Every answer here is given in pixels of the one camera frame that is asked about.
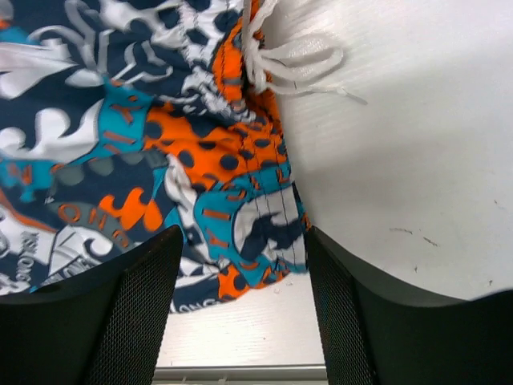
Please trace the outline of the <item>colourful patterned shorts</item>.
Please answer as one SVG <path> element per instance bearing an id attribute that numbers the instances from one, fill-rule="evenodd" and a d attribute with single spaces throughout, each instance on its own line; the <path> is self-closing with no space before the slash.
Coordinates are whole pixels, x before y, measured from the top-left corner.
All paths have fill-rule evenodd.
<path id="1" fill-rule="evenodd" d="M 340 42 L 268 48 L 274 1 L 1 4 L 1 292 L 30 293 L 178 226 L 170 310 L 232 301 L 308 268 L 309 218 L 277 95 Z"/>

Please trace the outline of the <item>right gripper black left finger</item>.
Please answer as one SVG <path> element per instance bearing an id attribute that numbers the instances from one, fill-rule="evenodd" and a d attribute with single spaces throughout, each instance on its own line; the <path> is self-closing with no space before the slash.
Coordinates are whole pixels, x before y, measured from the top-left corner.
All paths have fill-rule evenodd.
<path id="1" fill-rule="evenodd" d="M 1 298 L 3 384 L 150 384 L 180 267 L 173 226 L 32 294 Z"/>

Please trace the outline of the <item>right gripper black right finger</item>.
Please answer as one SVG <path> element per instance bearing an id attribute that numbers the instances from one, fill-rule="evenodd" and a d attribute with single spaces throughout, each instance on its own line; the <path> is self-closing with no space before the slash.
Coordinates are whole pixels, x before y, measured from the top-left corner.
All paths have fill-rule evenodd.
<path id="1" fill-rule="evenodd" d="M 356 257 L 318 228 L 306 235 L 331 384 L 509 384 L 512 292 L 460 300 Z"/>

